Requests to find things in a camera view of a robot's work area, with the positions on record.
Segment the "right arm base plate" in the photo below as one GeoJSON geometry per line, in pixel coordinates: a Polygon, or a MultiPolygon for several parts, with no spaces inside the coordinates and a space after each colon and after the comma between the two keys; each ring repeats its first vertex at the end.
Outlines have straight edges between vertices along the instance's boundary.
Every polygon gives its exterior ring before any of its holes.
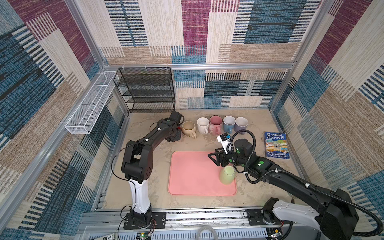
{"type": "Polygon", "coordinates": [[[276,218],[272,211],[264,211],[263,209],[245,210],[244,217],[248,219],[250,226],[281,225],[281,221],[276,218]]]}

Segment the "white ceramic mug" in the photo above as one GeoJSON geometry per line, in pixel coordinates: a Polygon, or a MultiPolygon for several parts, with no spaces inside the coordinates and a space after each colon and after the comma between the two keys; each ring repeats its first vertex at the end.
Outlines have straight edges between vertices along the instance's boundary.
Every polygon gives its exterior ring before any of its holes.
{"type": "Polygon", "coordinates": [[[201,133],[203,135],[208,134],[209,133],[209,124],[210,124],[209,119],[207,119],[205,117],[199,118],[197,120],[197,127],[198,127],[199,133],[201,133]]]}

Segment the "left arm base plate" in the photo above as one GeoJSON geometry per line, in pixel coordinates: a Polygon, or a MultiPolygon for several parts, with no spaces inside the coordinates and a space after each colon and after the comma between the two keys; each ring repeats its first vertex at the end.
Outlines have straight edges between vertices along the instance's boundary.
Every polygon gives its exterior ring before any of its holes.
{"type": "Polygon", "coordinates": [[[149,230],[149,229],[164,229],[166,224],[166,212],[149,211],[146,214],[138,214],[131,211],[126,214],[124,220],[124,230],[149,230]]]}

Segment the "pink ghost mug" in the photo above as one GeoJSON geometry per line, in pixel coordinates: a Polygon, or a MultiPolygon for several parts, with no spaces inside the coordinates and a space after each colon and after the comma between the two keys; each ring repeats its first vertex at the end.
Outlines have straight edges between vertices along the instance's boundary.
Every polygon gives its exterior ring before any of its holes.
{"type": "Polygon", "coordinates": [[[209,119],[209,133],[211,135],[221,135],[223,128],[223,118],[217,115],[211,116],[209,119]]]}

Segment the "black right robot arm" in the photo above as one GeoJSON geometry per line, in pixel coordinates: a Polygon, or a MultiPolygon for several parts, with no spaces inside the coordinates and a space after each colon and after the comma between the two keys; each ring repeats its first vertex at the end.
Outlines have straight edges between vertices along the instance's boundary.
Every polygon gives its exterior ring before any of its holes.
{"type": "Polygon", "coordinates": [[[331,240],[351,239],[355,227],[359,221],[357,211],[352,206],[344,203],[351,202],[350,195],[338,189],[335,192],[314,185],[317,191],[306,188],[308,183],[285,170],[277,163],[252,153],[253,145],[246,139],[236,141],[240,144],[234,151],[226,153],[224,148],[215,149],[208,154],[217,166],[244,167],[249,160],[248,174],[255,179],[279,187],[289,194],[299,198],[312,207],[319,215],[314,217],[314,222],[319,224],[321,232],[331,240]]]}

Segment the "light green mug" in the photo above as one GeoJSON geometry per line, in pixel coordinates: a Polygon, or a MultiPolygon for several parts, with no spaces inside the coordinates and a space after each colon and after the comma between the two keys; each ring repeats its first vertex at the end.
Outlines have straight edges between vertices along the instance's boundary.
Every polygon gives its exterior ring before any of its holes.
{"type": "Polygon", "coordinates": [[[230,185],[236,176],[236,170],[233,166],[225,166],[219,173],[219,180],[224,185],[230,185]]]}

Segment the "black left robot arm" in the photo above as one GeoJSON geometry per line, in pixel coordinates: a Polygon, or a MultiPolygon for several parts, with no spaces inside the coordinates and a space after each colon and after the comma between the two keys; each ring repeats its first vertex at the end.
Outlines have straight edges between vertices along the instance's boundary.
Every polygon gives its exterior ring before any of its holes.
{"type": "Polygon", "coordinates": [[[126,145],[121,171],[130,184],[132,210],[128,220],[147,226],[151,223],[152,204],[149,200],[148,179],[153,171],[153,152],[163,141],[176,142],[181,139],[180,126],[184,116],[176,111],[168,118],[161,119],[143,138],[129,141],[126,145]]]}

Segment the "blue ceramic mug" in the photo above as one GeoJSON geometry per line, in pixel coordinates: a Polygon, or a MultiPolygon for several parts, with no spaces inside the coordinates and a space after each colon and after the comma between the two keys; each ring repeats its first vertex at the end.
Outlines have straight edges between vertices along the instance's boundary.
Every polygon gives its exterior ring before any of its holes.
{"type": "Polygon", "coordinates": [[[223,118],[223,130],[224,132],[231,134],[236,124],[236,119],[232,116],[225,116],[223,118]]]}

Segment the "beige ceramic teapot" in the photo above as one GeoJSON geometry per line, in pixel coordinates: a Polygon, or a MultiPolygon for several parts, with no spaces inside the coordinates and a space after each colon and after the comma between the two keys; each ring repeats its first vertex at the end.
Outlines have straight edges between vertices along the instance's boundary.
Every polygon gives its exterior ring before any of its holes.
{"type": "Polygon", "coordinates": [[[185,121],[182,124],[182,133],[187,137],[190,137],[192,139],[196,139],[197,138],[196,125],[194,124],[194,122],[185,121]]]}

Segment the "purple ceramic mug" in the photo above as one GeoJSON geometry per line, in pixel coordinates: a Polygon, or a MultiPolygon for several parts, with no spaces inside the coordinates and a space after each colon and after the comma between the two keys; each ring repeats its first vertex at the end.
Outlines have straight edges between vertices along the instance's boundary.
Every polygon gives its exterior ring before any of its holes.
{"type": "Polygon", "coordinates": [[[249,121],[246,118],[238,117],[238,118],[236,118],[236,121],[235,121],[234,130],[235,130],[235,132],[237,132],[239,130],[246,130],[248,125],[249,125],[249,121]]]}

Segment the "pink plastic tray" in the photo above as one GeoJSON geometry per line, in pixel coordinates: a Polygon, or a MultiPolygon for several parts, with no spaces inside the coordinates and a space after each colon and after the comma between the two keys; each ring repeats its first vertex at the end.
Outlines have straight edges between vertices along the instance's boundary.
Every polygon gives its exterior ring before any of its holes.
{"type": "Polygon", "coordinates": [[[173,196],[234,196],[236,181],[220,181],[223,167],[207,151],[177,151],[172,154],[168,192],[173,196]]]}

